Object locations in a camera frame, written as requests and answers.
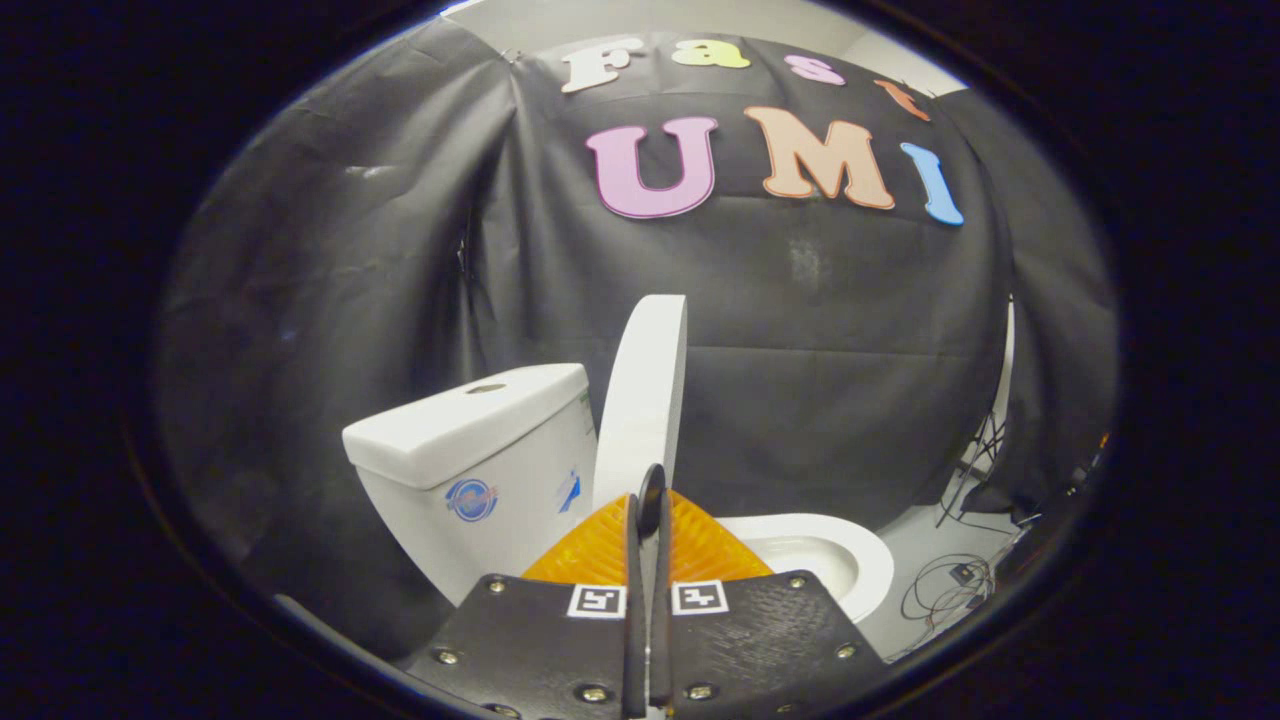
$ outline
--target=blue letter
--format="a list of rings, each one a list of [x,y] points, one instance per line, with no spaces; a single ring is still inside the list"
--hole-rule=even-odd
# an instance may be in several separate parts
[[[915,161],[915,172],[920,173],[920,179],[924,181],[924,192],[929,196],[929,201],[924,204],[924,209],[938,222],[948,225],[963,225],[964,215],[960,214],[955,201],[951,200],[947,181],[942,179],[938,156],[910,142],[902,143],[902,152],[911,156],[911,160]]]

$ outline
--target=toilet tank lid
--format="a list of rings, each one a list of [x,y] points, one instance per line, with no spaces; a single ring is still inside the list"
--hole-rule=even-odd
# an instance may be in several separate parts
[[[347,459],[429,489],[493,456],[584,396],[579,364],[516,368],[447,389],[342,430]]]

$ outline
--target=sticker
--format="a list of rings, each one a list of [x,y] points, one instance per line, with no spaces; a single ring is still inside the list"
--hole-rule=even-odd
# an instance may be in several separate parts
[[[902,92],[902,88],[883,79],[876,81],[876,85],[883,87],[884,91],[888,92],[888,96],[892,97],[893,101],[897,102],[904,110],[924,122],[929,122],[929,117],[924,114],[924,110],[915,106],[915,99]]]
[[[713,118],[676,118],[663,123],[667,135],[676,136],[684,177],[671,187],[654,190],[640,179],[640,141],[649,135],[643,127],[623,126],[586,138],[595,152],[595,182],[600,201],[625,218],[666,218],[687,213],[710,197],[716,187],[710,132]]]
[[[951,190],[947,188],[947,181],[942,178],[942,163],[938,160],[938,156],[910,142],[904,142],[901,147],[902,152],[911,156],[911,160],[915,163],[915,172],[920,173],[920,179],[924,181],[924,192],[928,195],[924,210],[940,223],[963,225],[964,215],[960,214],[955,201],[951,200]]]
[[[714,612],[728,612],[728,600],[724,597],[723,583],[719,580],[672,583],[672,615],[712,615]]]
[[[722,68],[745,68],[751,64],[742,51],[732,42],[722,40],[684,40],[676,44],[671,59],[681,65],[719,65]]]
[[[773,167],[773,173],[764,179],[764,190],[769,195],[813,195],[813,183],[800,174],[803,164],[827,197],[840,193],[840,181],[847,174],[845,197],[855,205],[878,210],[893,208],[893,196],[884,188],[876,155],[872,154],[872,133],[867,128],[833,120],[827,127],[827,140],[822,141],[787,110],[753,105],[742,113],[764,131]]]
[[[498,488],[486,486],[484,480],[468,478],[454,483],[444,495],[444,500],[451,512],[467,523],[479,523],[498,505]]]
[[[627,37],[564,55],[561,61],[568,63],[568,82],[561,87],[561,92],[577,92],[618,79],[618,73],[608,68],[622,69],[630,65],[631,55],[627,50],[641,47],[643,40]]]
[[[627,588],[622,585],[573,585],[570,618],[618,620],[627,614]]]
[[[824,82],[827,85],[845,85],[845,78],[840,77],[836,70],[831,69],[831,65],[822,60],[805,58],[804,55],[787,55],[782,60],[791,65],[791,72],[805,79]]]
[[[568,506],[573,503],[573,498],[582,495],[582,478],[577,474],[577,469],[568,471],[568,477],[561,483],[561,487],[556,489],[556,503],[559,510],[556,514],[568,512]]]

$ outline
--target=white wall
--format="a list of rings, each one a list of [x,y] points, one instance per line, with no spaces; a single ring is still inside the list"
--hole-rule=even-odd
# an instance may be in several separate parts
[[[525,53],[590,37],[717,32],[840,56],[868,28],[806,0],[479,0],[442,14],[497,50]]]
[[[965,88],[951,73],[878,32],[864,33],[837,56],[934,96]]]

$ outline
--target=orange soft pad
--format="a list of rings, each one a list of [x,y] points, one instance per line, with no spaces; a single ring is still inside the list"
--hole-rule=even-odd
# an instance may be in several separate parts
[[[627,512],[631,496],[600,507],[525,571],[526,580],[627,584]]]
[[[773,570],[705,510],[671,496],[671,582],[744,580]]]

